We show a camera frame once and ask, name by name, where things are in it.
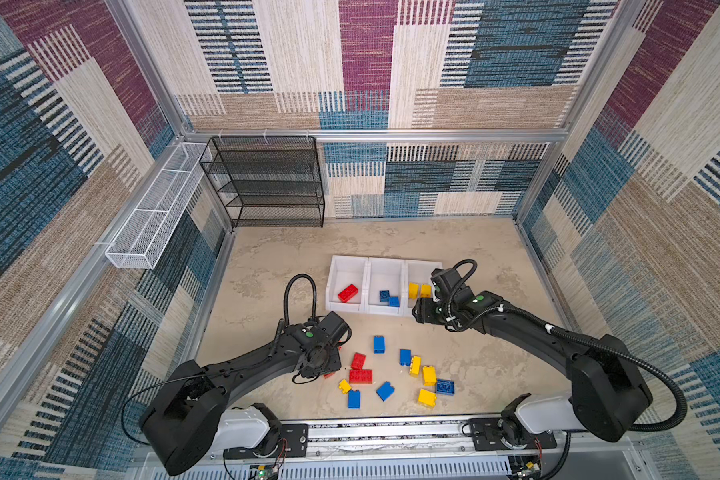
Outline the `small yellow lego brick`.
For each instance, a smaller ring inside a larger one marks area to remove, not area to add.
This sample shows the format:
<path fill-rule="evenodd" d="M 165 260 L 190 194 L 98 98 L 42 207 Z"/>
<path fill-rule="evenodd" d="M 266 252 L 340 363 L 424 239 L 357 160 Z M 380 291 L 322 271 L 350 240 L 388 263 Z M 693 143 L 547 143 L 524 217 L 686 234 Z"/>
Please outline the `small yellow lego brick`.
<path fill-rule="evenodd" d="M 352 386 L 346 380 L 341 380 L 338 387 L 343 394 L 348 394 L 352 390 Z"/>

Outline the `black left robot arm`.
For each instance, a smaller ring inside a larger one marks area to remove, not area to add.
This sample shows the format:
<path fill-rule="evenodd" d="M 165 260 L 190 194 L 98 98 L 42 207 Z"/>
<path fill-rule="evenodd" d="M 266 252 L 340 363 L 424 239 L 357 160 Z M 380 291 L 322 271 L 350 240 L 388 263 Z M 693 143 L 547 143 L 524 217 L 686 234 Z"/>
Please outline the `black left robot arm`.
<path fill-rule="evenodd" d="M 278 321 L 273 340 L 206 366 L 188 360 L 161 385 L 139 428 L 167 474 L 182 474 L 211 450 L 223 413 L 239 398 L 293 374 L 309 380 L 341 368 L 339 347 L 352 329 L 338 314 L 298 324 Z"/>

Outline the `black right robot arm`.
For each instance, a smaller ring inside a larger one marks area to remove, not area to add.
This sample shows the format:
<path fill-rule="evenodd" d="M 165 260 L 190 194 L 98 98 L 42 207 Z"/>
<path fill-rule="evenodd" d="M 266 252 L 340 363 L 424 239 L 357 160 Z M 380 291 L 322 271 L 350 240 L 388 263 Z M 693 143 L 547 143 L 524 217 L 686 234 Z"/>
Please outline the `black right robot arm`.
<path fill-rule="evenodd" d="M 653 401 L 638 370 L 628 361 L 623 342 L 575 336 L 484 291 L 448 312 L 444 301 L 420 298 L 413 316 L 418 323 L 442 325 L 452 333 L 474 330 L 505 340 L 551 365 L 570 381 L 567 393 L 551 397 L 523 394 L 501 412 L 503 440 L 519 447 L 547 431 L 587 431 L 616 442 Z"/>

